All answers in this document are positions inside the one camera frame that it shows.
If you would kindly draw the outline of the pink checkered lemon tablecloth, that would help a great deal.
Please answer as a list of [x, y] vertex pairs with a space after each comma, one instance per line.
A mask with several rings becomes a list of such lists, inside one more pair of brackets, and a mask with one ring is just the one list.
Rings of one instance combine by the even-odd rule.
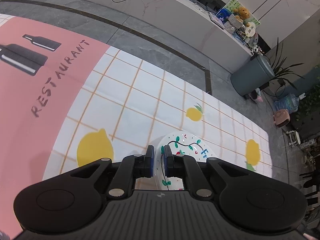
[[177, 131], [272, 176], [267, 132], [227, 104], [113, 46], [1, 15], [1, 230], [9, 236], [21, 231], [13, 202], [23, 188], [103, 157], [143, 154]]

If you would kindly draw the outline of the white fruity printed plate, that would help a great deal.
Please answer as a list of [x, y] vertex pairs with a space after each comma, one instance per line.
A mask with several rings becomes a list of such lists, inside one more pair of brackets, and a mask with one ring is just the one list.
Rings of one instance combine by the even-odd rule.
[[199, 162], [206, 162], [207, 158], [217, 156], [203, 139], [191, 133], [177, 131], [165, 135], [155, 148], [153, 178], [158, 190], [184, 189], [182, 179], [165, 176], [163, 154], [164, 147], [167, 145], [170, 146], [173, 155], [189, 155]]

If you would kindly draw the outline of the teddy bear toy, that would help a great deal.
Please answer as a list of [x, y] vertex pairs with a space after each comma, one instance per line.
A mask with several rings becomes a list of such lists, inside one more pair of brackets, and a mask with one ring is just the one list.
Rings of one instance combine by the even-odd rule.
[[249, 19], [251, 16], [249, 10], [245, 7], [238, 7], [233, 9], [233, 14], [235, 18], [241, 23], [243, 23], [244, 20]]

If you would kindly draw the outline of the green floor plant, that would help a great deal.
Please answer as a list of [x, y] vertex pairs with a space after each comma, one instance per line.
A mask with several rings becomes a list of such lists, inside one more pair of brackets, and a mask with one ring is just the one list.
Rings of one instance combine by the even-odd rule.
[[296, 85], [293, 84], [292, 81], [290, 81], [287, 76], [288, 75], [295, 75], [297, 77], [300, 77], [302, 79], [304, 79], [304, 77], [302, 77], [301, 75], [297, 74], [293, 68], [298, 67], [303, 65], [304, 63], [299, 62], [299, 63], [294, 63], [291, 64], [289, 66], [285, 66], [285, 63], [287, 61], [287, 56], [282, 57], [282, 53], [283, 53], [283, 48], [284, 48], [284, 44], [283, 42], [279, 42], [279, 39], [277, 39], [277, 45], [276, 45], [276, 51], [275, 51], [275, 55], [274, 55], [274, 59], [271, 62], [271, 70], [274, 73], [274, 77], [272, 77], [267, 83], [266, 83], [266, 87], [269, 88], [271, 83], [273, 81], [278, 81], [279, 83], [279, 87], [278, 88], [282, 88], [282, 87], [286, 87], [286, 85], [291, 86], [293, 89], [298, 90], [298, 88], [296, 87]]

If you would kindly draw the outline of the grey round trash bin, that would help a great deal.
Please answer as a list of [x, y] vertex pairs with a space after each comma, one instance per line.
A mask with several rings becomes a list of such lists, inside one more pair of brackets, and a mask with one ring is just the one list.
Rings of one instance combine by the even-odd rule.
[[231, 75], [236, 92], [245, 96], [274, 78], [273, 69], [264, 55], [257, 55]]

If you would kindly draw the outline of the blue water jug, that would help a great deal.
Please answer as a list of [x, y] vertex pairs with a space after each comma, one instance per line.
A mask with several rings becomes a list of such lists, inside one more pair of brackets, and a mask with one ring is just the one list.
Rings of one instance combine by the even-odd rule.
[[281, 109], [287, 109], [290, 114], [298, 111], [298, 106], [299, 97], [296, 97], [294, 94], [288, 94], [287, 96], [274, 102], [274, 107], [277, 111]]

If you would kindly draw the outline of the grey tv console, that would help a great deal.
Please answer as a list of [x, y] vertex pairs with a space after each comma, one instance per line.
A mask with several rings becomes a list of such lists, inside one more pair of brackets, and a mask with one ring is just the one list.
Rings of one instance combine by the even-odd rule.
[[251, 58], [227, 31], [214, 24], [208, 12], [189, 0], [87, 0], [143, 20], [208, 56], [231, 73]]

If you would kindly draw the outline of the pink plastic stool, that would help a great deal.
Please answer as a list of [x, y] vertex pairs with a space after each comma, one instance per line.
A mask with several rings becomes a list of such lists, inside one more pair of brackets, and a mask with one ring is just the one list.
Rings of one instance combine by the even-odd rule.
[[273, 115], [274, 124], [277, 127], [283, 127], [290, 122], [290, 114], [287, 109], [280, 109]]

